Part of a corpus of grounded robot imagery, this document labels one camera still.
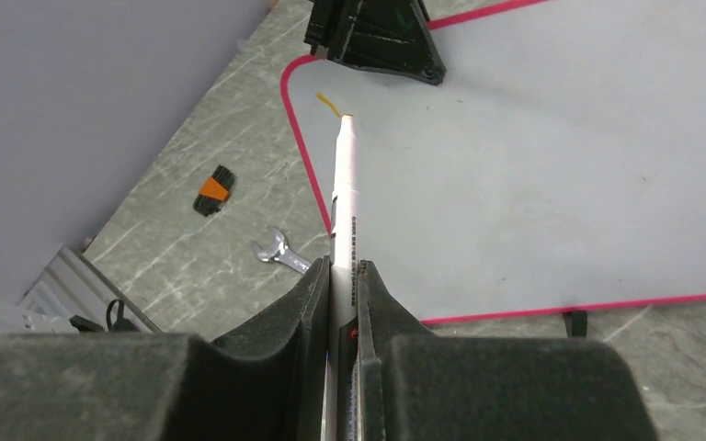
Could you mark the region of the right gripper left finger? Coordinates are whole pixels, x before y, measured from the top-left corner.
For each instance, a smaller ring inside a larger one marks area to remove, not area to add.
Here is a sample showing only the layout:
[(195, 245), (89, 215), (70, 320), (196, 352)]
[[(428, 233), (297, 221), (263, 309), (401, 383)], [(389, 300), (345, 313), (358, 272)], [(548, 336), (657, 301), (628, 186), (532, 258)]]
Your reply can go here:
[(330, 264), (228, 333), (0, 335), (0, 440), (316, 440)]

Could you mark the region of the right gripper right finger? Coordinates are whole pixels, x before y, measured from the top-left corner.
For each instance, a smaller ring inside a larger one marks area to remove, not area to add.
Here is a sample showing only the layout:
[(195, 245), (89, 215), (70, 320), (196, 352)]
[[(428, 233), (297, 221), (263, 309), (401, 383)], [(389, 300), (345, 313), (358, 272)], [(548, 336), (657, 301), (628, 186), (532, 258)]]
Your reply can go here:
[(360, 264), (361, 440), (655, 440), (633, 374), (584, 338), (433, 333)]

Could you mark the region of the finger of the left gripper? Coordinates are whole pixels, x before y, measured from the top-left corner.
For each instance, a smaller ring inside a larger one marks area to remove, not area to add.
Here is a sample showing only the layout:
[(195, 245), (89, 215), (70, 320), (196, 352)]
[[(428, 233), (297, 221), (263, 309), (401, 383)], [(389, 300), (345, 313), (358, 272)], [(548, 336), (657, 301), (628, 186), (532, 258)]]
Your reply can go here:
[(440, 85), (447, 69), (417, 0), (317, 0), (304, 43), (310, 53), (354, 70)]

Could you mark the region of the white marker pen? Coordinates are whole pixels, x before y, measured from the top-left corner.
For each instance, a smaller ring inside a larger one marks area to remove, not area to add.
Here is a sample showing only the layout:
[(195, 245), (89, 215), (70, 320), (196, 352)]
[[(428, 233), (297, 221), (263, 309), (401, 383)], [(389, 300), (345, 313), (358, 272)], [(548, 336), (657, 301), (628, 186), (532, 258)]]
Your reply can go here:
[(325, 438), (349, 440), (352, 379), (358, 351), (356, 144), (354, 119), (344, 115), (336, 138), (329, 280), (329, 347)]

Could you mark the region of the whiteboard with red rim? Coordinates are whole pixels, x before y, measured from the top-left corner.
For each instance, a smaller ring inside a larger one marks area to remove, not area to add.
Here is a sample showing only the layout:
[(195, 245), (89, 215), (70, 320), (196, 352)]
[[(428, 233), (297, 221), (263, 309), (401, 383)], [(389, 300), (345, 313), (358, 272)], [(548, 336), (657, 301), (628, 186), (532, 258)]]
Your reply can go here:
[(437, 21), (438, 86), (302, 56), (281, 94), (323, 216), (339, 114), (361, 255), (438, 323), (706, 300), (706, 1)]

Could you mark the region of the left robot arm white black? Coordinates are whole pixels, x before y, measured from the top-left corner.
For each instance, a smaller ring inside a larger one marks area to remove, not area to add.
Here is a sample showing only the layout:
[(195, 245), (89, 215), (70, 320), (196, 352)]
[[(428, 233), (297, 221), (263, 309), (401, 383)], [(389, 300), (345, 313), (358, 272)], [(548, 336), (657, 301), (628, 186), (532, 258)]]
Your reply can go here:
[(215, 338), (293, 287), (250, 243), (275, 225), (308, 257), (328, 249), (279, 96), (310, 15), (306, 1), (267, 15), (87, 249), (64, 247), (18, 302), (0, 300), (0, 334)]

